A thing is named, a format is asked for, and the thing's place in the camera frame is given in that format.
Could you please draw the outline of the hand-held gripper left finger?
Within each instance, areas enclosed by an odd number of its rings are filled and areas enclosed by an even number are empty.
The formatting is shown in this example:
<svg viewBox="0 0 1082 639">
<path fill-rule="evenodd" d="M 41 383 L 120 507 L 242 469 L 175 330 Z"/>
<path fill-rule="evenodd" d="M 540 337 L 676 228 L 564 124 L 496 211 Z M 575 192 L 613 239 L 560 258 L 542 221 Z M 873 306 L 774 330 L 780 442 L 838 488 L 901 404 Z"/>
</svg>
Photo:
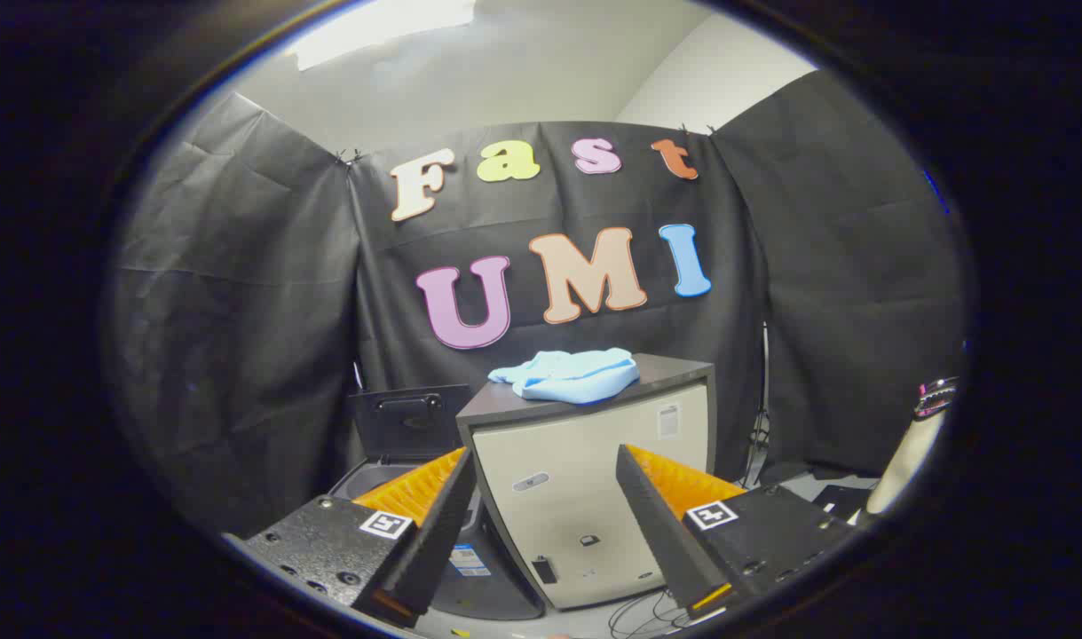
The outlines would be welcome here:
<svg viewBox="0 0 1082 639">
<path fill-rule="evenodd" d="M 373 628 L 411 628 L 438 591 L 475 484 L 460 445 L 358 498 L 322 494 L 225 543 L 318 605 Z"/>
</svg>

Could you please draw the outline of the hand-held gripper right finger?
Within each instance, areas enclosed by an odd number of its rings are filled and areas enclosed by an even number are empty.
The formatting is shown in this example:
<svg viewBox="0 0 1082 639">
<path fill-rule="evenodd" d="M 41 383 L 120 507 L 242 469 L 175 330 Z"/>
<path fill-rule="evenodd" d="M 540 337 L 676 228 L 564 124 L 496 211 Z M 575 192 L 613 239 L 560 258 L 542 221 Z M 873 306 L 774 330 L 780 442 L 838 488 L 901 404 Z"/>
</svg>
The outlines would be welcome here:
<svg viewBox="0 0 1082 639">
<path fill-rule="evenodd" d="M 615 481 L 692 622 L 771 604 L 857 535 L 783 485 L 745 490 L 639 445 L 618 445 Z"/>
</svg>

